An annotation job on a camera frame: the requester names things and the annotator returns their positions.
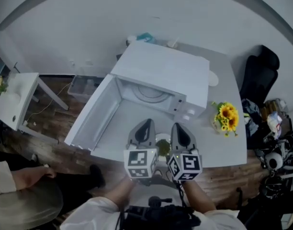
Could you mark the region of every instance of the green object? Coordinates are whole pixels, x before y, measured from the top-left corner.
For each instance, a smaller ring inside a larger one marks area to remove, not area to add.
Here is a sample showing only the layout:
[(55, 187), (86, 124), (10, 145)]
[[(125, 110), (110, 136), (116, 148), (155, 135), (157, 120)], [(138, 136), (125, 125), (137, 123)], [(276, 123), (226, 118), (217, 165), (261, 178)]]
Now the green object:
[(159, 147), (159, 156), (166, 156), (170, 152), (170, 143), (165, 139), (159, 140), (156, 143), (156, 146)]
[(6, 92), (8, 85), (6, 83), (2, 83), (0, 85), (0, 94), (2, 94), (2, 92)]

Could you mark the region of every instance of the wooden floor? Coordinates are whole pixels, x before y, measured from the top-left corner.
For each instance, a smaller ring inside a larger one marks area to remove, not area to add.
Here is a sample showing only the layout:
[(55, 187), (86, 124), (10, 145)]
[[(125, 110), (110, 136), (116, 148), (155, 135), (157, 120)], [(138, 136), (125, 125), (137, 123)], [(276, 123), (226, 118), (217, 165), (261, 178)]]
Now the wooden floor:
[[(58, 93), (72, 79), (43, 78), (47, 85)], [(54, 102), (42, 113), (33, 115), (29, 119), (29, 127), (41, 131), (43, 134), (59, 139), (58, 145), (45, 143), (37, 138), (20, 132), (11, 132), (7, 136), (8, 151), (16, 151), (30, 158), (36, 153), (42, 163), (48, 163), (58, 172), (63, 173), (88, 173), (90, 164), (99, 165), (105, 176), (106, 189), (93, 190), (93, 194), (101, 195), (105, 190), (112, 188), (124, 176), (123, 164), (120, 162), (100, 159), (89, 155), (86, 150), (69, 147), (63, 143), (76, 117), (79, 115), (84, 104), (79, 103), (67, 94), (66, 87), (59, 95), (69, 106), (65, 111)], [(42, 90), (36, 91), (39, 103), (31, 102), (25, 119), (31, 113), (38, 113), (46, 107), (50, 99)], [(258, 193), (261, 179), (268, 174), (260, 166), (259, 160), (254, 153), (248, 152), (248, 163), (240, 166), (204, 169), (197, 181), (204, 191), (220, 208), (235, 209), (238, 199), (237, 187), (243, 190), (244, 200), (254, 197)]]

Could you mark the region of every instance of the wire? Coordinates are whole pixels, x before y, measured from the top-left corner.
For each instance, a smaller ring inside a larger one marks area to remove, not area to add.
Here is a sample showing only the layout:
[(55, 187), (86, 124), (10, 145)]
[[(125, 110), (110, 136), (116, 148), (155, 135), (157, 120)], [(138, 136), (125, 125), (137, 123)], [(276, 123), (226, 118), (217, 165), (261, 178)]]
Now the wire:
[(176, 188), (178, 189), (179, 191), (179, 194), (180, 194), (180, 199), (181, 199), (181, 204), (183, 207), (187, 207), (185, 201), (184, 201), (184, 192), (182, 191), (182, 185), (176, 181), (174, 181), (175, 185), (176, 185)]
[(118, 217), (118, 220), (117, 220), (117, 223), (116, 223), (116, 227), (114, 228), (114, 230), (117, 230), (120, 218), (121, 218), (121, 212), (119, 214), (119, 217)]
[(169, 177), (168, 177), (168, 175), (167, 175), (167, 173), (168, 173), (169, 171), (170, 171), (169, 169), (166, 171), (166, 178), (168, 179), (169, 182), (171, 182), (170, 179), (169, 179)]
[[(63, 88), (61, 89), (61, 91), (59, 91), (59, 93), (57, 94), (57, 96), (58, 96), (58, 95), (64, 90), (65, 87), (63, 87)], [(53, 102), (53, 99), (51, 100), (51, 102), (49, 103), (49, 105), (47, 105), (44, 109), (42, 109), (42, 111), (40, 111), (40, 112), (38, 112), (38, 113), (32, 113), (32, 114), (29, 116), (29, 118), (26, 120), (26, 122), (28, 122), (28, 120), (30, 120), (31, 116), (42, 113), (45, 109), (47, 109), (47, 108), (50, 106), (50, 104), (51, 104), (52, 102)]]

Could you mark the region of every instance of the yellow flower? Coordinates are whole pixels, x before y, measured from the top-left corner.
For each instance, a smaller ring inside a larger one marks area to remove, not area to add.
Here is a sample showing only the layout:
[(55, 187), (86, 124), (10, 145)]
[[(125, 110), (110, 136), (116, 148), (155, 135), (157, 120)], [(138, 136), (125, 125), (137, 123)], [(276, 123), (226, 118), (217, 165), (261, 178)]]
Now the yellow flower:
[(222, 119), (221, 119), (221, 123), (222, 123), (223, 125), (227, 125), (227, 122), (228, 122), (228, 119), (227, 119), (227, 118), (222, 118)]
[(239, 118), (238, 110), (235, 109), (235, 110), (233, 111), (233, 114), (234, 114), (235, 116), (237, 115), (238, 118)]
[(222, 105), (220, 107), (220, 116), (222, 118), (228, 118), (230, 119), (233, 115), (233, 112), (229, 110), (229, 107), (227, 107), (226, 105)]
[(236, 131), (236, 127), (239, 123), (239, 116), (233, 115), (232, 118), (228, 121), (228, 131)]
[(227, 131), (227, 129), (228, 129), (227, 125), (223, 125), (223, 126), (221, 127), (221, 130), (222, 130), (222, 131)]
[(231, 103), (226, 103), (225, 106), (232, 112), (236, 110), (236, 108)]

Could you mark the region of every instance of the table surface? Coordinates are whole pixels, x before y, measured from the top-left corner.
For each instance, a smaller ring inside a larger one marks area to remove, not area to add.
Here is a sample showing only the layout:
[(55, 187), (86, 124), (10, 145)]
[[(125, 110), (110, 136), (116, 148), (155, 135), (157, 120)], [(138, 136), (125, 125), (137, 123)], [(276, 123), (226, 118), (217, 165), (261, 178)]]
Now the table surface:
[[(38, 85), (38, 76), (39, 73), (11, 74), (7, 91), (0, 95), (0, 120), (14, 130), (23, 123), (27, 107)], [(19, 102), (12, 96), (13, 93), (19, 95)]]
[[(204, 168), (233, 166), (247, 163), (247, 142), (242, 105), (232, 67), (226, 55), (186, 44), (179, 44), (178, 50), (210, 61), (210, 70), (219, 78), (219, 84), (209, 87), (206, 110), (197, 120), (186, 127), (195, 135)], [(215, 110), (211, 102), (230, 102), (239, 111), (238, 137), (218, 134), (210, 124)], [(123, 150), (128, 134), (140, 121), (152, 118), (156, 133), (170, 134), (174, 124), (173, 115), (140, 104), (123, 100), (103, 133), (92, 155), (111, 160), (123, 161)]]

